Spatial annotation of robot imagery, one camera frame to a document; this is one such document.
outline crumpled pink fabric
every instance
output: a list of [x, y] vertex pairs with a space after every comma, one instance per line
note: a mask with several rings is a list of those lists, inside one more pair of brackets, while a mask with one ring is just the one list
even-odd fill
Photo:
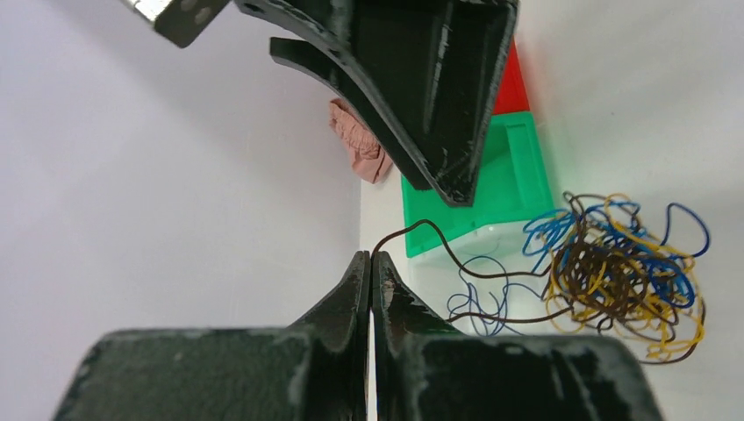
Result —
[[341, 138], [353, 171], [366, 182], [375, 184], [382, 181], [390, 171], [393, 161], [380, 147], [375, 135], [342, 99], [332, 100], [330, 108], [331, 128]]

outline green tray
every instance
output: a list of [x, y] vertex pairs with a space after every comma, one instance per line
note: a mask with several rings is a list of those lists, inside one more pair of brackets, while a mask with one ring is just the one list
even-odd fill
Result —
[[[431, 219], [447, 240], [486, 225], [532, 219], [553, 208], [531, 112], [491, 118], [472, 207], [450, 208], [433, 190], [417, 191], [403, 179], [405, 224]], [[430, 228], [421, 227], [405, 235], [408, 257], [440, 244]]]

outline white surface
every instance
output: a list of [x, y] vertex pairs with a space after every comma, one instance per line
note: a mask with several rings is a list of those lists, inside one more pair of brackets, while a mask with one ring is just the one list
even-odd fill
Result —
[[[743, 18], [736, 0], [522, 2], [517, 43], [554, 193], [626, 192], [657, 231], [679, 201], [711, 228], [697, 266], [707, 336], [690, 360], [647, 369], [669, 420], [740, 419]], [[362, 184], [362, 248], [403, 227], [399, 186]], [[678, 218], [673, 240], [695, 249], [700, 236]], [[403, 240], [386, 250], [408, 273]]]
[[0, 1], [0, 419], [124, 327], [286, 325], [358, 246], [331, 94], [233, 5], [190, 48], [113, 0]]

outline wire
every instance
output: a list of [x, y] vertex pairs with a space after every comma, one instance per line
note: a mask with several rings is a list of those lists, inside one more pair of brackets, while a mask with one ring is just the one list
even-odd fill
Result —
[[[642, 363], [669, 364], [690, 357], [705, 337], [705, 301], [692, 271], [695, 259], [705, 254], [711, 244], [710, 231], [702, 218], [686, 206], [670, 203], [666, 209], [664, 235], [657, 237], [642, 224], [640, 205], [625, 195], [565, 192], [563, 198], [568, 208], [551, 210], [524, 227], [527, 241], [523, 254], [540, 256], [531, 272], [507, 273], [500, 262], [488, 256], [476, 256], [462, 264], [439, 227], [427, 219], [386, 236], [374, 248], [373, 259], [391, 239], [421, 225], [429, 225], [459, 268], [468, 291], [452, 295], [447, 301], [448, 322], [471, 318], [474, 329], [480, 334], [476, 327], [476, 321], [480, 320], [483, 333], [493, 335], [503, 329], [520, 334], [508, 324], [550, 321], [560, 332], [590, 328], [599, 335], [612, 332], [623, 339], [644, 343], [647, 355], [640, 361]], [[588, 205], [587, 201], [596, 203]], [[700, 226], [705, 242], [697, 252], [686, 253], [669, 244], [674, 209], [683, 211]], [[534, 247], [536, 240], [542, 246]], [[466, 268], [478, 259], [495, 261], [504, 272], [479, 274]], [[549, 264], [538, 270], [545, 261]], [[483, 310], [477, 289], [463, 274], [478, 279], [504, 278], [501, 300], [489, 293], [496, 303], [494, 313]], [[542, 293], [530, 290], [544, 302], [547, 315], [508, 318], [509, 288], [529, 289], [510, 278], [545, 275], [548, 278]], [[456, 299], [464, 301], [453, 306]], [[556, 318], [563, 314], [570, 316], [575, 330], [567, 331], [556, 323]], [[690, 323], [694, 328], [691, 338], [680, 338], [677, 330]]]

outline white background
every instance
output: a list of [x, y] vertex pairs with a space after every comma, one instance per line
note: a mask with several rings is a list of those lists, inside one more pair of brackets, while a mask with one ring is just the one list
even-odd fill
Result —
[[[522, 2], [554, 193], [624, 191], [657, 230], [677, 200], [712, 229], [708, 335], [647, 371], [669, 420], [740, 418], [742, 19], [736, 0]], [[49, 417], [112, 329], [284, 325], [360, 232], [370, 249], [402, 226], [396, 173], [362, 185], [360, 225], [331, 95], [271, 62], [281, 33], [230, 6], [178, 50], [114, 0], [0, 0], [1, 419]]]

